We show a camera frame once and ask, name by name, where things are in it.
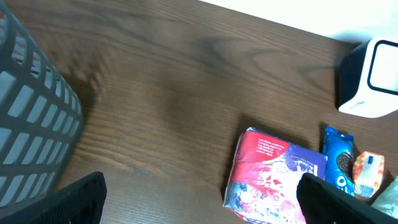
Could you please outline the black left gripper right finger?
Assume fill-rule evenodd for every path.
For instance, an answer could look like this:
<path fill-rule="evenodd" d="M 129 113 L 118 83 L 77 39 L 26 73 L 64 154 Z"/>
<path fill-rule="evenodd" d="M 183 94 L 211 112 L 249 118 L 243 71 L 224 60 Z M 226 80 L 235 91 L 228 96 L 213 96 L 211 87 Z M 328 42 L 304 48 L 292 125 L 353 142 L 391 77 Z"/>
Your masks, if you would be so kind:
<path fill-rule="evenodd" d="M 308 224 L 397 224 L 397 219 L 310 173 L 298 183 L 297 200 Z"/>

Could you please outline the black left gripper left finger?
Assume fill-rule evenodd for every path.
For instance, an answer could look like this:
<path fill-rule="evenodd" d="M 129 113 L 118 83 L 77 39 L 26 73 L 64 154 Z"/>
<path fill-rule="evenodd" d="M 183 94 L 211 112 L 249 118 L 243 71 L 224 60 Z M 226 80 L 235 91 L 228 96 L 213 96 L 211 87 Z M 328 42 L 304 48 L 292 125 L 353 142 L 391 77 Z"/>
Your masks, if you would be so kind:
<path fill-rule="evenodd" d="M 99 224 L 106 195 L 104 175 L 96 171 L 1 218 L 1 224 Z"/>

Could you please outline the orange Kleenex tissue pack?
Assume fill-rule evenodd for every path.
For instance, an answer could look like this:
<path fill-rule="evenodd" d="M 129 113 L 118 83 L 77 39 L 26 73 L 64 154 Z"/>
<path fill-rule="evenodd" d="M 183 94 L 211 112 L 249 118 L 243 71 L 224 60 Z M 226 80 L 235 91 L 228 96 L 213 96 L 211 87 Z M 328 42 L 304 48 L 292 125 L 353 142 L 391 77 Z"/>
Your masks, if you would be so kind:
<path fill-rule="evenodd" d="M 371 198 L 379 190 L 384 176 L 384 163 L 384 156 L 368 151 L 356 158 L 352 170 L 355 194 Z"/>

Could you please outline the blue Oreo cookie pack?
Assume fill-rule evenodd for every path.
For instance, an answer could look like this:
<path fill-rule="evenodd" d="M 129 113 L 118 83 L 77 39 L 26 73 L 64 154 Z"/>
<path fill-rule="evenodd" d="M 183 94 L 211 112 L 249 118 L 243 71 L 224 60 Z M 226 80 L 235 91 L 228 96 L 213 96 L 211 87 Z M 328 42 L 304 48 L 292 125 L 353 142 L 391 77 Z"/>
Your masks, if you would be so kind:
<path fill-rule="evenodd" d="M 353 141 L 349 134 L 341 134 L 327 126 L 323 139 L 322 153 L 327 156 L 325 181 L 354 197 Z"/>

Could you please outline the red purple pad package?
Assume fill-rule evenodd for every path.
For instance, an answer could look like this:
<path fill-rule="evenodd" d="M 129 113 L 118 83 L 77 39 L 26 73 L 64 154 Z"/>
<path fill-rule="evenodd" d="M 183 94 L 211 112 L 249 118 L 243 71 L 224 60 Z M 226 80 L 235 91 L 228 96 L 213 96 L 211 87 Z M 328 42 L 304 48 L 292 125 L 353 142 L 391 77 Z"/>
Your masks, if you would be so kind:
<path fill-rule="evenodd" d="M 327 157 L 248 128 L 240 135 L 223 206 L 250 223 L 305 223 L 297 186 L 305 173 L 324 178 Z"/>

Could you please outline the green wet wipes pack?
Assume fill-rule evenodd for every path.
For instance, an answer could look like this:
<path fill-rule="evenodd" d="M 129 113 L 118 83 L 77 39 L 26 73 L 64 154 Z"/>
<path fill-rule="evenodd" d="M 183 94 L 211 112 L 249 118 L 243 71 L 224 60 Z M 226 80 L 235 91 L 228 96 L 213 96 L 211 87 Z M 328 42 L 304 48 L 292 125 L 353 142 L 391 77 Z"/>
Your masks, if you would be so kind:
<path fill-rule="evenodd" d="M 395 219 L 398 218 L 398 180 L 393 182 L 377 197 L 371 205 L 373 208 L 389 215 Z"/>

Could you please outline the white barcode scanner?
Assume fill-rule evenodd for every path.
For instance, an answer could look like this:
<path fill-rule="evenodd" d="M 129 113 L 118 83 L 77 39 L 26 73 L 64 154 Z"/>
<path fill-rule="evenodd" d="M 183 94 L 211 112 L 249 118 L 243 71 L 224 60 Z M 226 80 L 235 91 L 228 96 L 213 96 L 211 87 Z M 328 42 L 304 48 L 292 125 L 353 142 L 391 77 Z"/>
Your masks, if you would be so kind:
<path fill-rule="evenodd" d="M 397 38 L 375 37 L 341 61 L 337 108 L 364 118 L 397 111 Z"/>

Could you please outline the grey plastic basket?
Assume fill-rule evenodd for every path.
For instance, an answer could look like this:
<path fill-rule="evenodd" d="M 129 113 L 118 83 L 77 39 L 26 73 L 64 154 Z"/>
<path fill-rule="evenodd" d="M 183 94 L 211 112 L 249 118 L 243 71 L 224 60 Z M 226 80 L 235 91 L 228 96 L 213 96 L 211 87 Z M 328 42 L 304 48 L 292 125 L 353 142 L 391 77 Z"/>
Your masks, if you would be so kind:
<path fill-rule="evenodd" d="M 83 126 L 80 100 L 1 3 L 1 217 L 48 195 Z"/>

